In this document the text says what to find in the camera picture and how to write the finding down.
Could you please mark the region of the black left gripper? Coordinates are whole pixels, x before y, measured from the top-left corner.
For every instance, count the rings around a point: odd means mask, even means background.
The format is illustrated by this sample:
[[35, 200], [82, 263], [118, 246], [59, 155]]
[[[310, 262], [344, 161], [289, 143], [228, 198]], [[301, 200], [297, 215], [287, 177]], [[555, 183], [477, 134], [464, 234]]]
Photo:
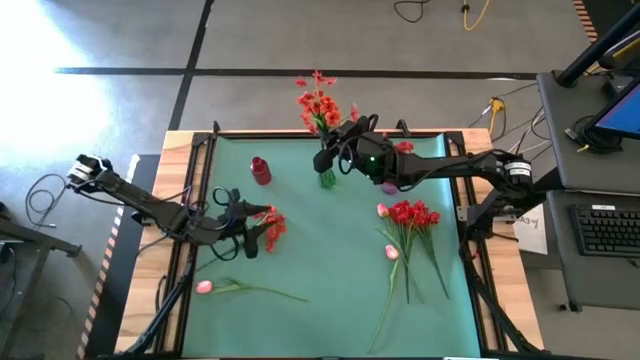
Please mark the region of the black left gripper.
[[242, 235], [244, 238], [243, 249], [249, 259], [258, 255], [258, 237], [266, 232], [273, 222], [266, 222], [255, 226], [249, 226], [247, 219], [262, 213], [269, 213], [272, 206], [251, 204], [245, 200], [230, 205], [225, 211], [225, 218], [229, 224], [222, 230], [220, 240], [232, 239]]

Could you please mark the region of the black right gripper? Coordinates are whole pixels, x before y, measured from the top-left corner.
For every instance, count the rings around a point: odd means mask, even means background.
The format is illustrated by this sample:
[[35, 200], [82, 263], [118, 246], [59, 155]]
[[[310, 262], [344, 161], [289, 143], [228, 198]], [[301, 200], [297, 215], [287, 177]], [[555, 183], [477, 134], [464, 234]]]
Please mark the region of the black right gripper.
[[333, 159], [341, 157], [343, 152], [347, 152], [354, 161], [360, 140], [380, 144], [380, 135], [374, 132], [378, 120], [378, 114], [360, 116], [356, 121], [347, 120], [333, 130], [319, 130], [321, 150], [313, 158], [315, 172], [331, 170]]

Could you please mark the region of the red glass vase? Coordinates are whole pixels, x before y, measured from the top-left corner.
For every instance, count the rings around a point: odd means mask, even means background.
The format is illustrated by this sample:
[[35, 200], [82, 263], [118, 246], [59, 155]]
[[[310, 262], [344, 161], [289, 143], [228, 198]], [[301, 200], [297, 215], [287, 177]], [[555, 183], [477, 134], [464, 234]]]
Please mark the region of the red glass vase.
[[250, 171], [257, 184], [265, 186], [271, 182], [272, 175], [269, 165], [263, 158], [253, 157], [250, 163]]

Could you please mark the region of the black floor mat striped edge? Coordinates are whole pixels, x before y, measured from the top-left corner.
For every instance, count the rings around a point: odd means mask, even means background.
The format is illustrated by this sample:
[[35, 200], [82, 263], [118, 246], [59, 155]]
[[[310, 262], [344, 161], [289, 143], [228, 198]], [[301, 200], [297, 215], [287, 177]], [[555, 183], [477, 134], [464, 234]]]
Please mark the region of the black floor mat striped edge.
[[640, 0], [572, 0], [590, 42], [604, 36]]
[[146, 314], [140, 317], [142, 324], [138, 326], [138, 317], [131, 315], [127, 307], [143, 235], [143, 227], [132, 219], [132, 214], [129, 207], [116, 209], [74, 360], [123, 352], [148, 326]]

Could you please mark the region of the white paper sheet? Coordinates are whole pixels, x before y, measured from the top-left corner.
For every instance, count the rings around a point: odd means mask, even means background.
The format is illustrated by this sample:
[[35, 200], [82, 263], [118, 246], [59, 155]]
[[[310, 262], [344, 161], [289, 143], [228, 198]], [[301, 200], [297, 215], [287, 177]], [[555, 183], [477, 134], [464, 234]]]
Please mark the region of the white paper sheet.
[[519, 217], [513, 224], [513, 229], [520, 250], [542, 255], [548, 254], [542, 204]]

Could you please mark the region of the grey computer cart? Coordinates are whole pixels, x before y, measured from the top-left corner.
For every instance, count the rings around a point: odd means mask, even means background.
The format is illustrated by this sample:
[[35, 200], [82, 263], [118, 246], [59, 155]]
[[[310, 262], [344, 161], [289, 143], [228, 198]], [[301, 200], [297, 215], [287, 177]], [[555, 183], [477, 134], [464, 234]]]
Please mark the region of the grey computer cart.
[[640, 207], [640, 140], [627, 139], [620, 152], [597, 155], [580, 152], [565, 135], [576, 121], [585, 121], [606, 106], [604, 82], [602, 76], [587, 76], [565, 88], [552, 72], [537, 75], [556, 159], [556, 168], [539, 182], [548, 188], [567, 302], [577, 308], [640, 310], [640, 257], [581, 255], [569, 215], [572, 205]]

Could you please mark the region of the black metal pole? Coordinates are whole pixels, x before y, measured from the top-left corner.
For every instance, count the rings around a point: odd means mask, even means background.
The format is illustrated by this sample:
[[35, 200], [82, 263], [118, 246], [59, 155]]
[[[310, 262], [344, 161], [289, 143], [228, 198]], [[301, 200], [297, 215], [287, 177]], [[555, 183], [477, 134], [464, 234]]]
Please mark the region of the black metal pole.
[[565, 70], [556, 75], [556, 83], [565, 88], [571, 87], [590, 65], [600, 59], [607, 50], [618, 43], [639, 22], [640, 3], [635, 4], [603, 37], [592, 43]]

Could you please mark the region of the black computer keyboard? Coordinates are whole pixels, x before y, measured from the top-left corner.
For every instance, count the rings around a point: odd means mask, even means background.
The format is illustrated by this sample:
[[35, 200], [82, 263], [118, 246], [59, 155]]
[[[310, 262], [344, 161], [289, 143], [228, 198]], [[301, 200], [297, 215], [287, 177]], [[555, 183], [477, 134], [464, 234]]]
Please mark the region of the black computer keyboard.
[[581, 255], [640, 257], [640, 207], [600, 211], [591, 205], [572, 205], [569, 215]]

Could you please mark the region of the monitor with blue screen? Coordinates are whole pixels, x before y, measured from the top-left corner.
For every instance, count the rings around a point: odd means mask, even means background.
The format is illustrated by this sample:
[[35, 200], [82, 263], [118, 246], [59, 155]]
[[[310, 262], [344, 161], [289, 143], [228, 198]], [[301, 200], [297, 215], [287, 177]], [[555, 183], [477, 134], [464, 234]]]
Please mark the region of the monitor with blue screen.
[[640, 77], [634, 78], [592, 120], [592, 133], [640, 140]]

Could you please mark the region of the black diagonal frame strut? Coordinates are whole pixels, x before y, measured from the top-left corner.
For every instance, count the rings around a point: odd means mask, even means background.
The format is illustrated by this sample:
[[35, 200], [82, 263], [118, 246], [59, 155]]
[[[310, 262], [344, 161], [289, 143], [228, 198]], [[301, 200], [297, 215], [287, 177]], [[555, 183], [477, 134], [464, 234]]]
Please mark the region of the black diagonal frame strut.
[[475, 296], [480, 297], [486, 304], [496, 332], [498, 349], [483, 350], [483, 353], [504, 354], [509, 356], [545, 353], [544, 350], [537, 348], [526, 339], [524, 334], [517, 329], [499, 305], [490, 271], [487, 270], [484, 272], [484, 278], [478, 274], [473, 264], [473, 255], [469, 248], [467, 235], [462, 237], [459, 253], [463, 261], [468, 282], [473, 288]]
[[194, 272], [194, 265], [192, 260], [188, 260], [183, 274], [177, 281], [176, 285], [168, 293], [160, 308], [156, 311], [149, 326], [141, 333], [136, 342], [125, 350], [123, 356], [139, 356], [143, 355], [145, 351], [152, 345], [153, 340], [158, 335], [161, 327], [167, 322], [169, 315], [177, 303], [178, 299], [186, 291], [186, 283], [191, 278]]

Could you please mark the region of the dark grey desk frame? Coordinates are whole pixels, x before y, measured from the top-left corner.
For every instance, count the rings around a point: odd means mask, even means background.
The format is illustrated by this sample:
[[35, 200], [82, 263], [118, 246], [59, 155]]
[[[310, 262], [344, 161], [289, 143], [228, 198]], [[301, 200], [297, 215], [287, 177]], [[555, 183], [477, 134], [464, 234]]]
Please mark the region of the dark grey desk frame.
[[0, 202], [0, 360], [13, 360], [11, 351], [26, 315], [26, 297], [35, 294], [49, 253], [77, 257], [82, 246], [14, 222]]

